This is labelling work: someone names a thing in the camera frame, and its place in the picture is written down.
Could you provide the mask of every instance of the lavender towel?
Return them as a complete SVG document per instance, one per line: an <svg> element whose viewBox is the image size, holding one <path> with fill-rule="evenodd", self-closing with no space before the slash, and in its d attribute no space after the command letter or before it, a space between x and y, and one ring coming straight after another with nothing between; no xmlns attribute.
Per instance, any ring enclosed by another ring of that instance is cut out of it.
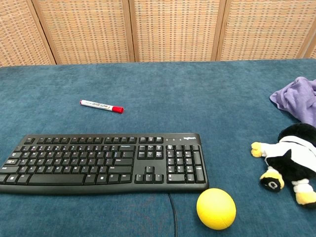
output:
<svg viewBox="0 0 316 237"><path fill-rule="evenodd" d="M281 90L270 96L277 108L291 113L301 122L316 127L316 79L298 77Z"/></svg>

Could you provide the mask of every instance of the carpeted table surface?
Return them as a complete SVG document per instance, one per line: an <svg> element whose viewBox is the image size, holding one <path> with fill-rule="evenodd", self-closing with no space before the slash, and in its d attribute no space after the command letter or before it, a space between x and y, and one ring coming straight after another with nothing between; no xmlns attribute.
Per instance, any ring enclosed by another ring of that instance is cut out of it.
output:
<svg viewBox="0 0 316 237"><path fill-rule="evenodd" d="M0 162L32 133L196 132L210 187L232 196L237 216L228 229L211 230L198 219L199 194L172 194L178 236L312 237L316 210L297 205L289 184L280 193L263 189L266 165L250 154L252 142L275 143L297 122L269 96L298 76L315 79L316 60L0 68ZM84 107L80 99L125 111ZM0 220L1 237L174 235L167 194L0 194Z"/></svg>

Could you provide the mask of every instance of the yellow plush foot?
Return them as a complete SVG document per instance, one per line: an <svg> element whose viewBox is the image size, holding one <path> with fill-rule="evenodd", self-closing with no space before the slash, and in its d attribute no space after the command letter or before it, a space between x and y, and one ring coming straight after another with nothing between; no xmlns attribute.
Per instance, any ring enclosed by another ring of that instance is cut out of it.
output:
<svg viewBox="0 0 316 237"><path fill-rule="evenodd" d="M251 144L251 154L254 157L261 157L262 156L262 152L261 152L261 143L260 142L254 142Z"/></svg>
<svg viewBox="0 0 316 237"><path fill-rule="evenodd" d="M268 190L279 192L284 187L282 175L276 172L266 172L260 177L260 183Z"/></svg>
<svg viewBox="0 0 316 237"><path fill-rule="evenodd" d="M303 205L307 208L316 208L316 193L308 192L308 193L296 193L296 201L298 204Z"/></svg>

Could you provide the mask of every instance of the plush toy eye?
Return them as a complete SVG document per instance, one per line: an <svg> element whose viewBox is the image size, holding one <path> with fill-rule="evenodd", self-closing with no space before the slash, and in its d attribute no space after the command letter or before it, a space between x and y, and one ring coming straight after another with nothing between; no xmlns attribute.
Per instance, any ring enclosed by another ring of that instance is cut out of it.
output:
<svg viewBox="0 0 316 237"><path fill-rule="evenodd" d="M277 184L275 182L269 182L268 185L272 189L276 189L277 188Z"/></svg>

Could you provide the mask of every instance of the logitech logo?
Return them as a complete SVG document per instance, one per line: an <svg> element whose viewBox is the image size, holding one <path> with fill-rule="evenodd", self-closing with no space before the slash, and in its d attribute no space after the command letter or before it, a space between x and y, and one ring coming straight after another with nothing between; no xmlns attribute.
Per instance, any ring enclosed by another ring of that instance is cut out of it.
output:
<svg viewBox="0 0 316 237"><path fill-rule="evenodd" d="M194 140L194 139L196 139L196 137L184 137L183 139L184 140Z"/></svg>

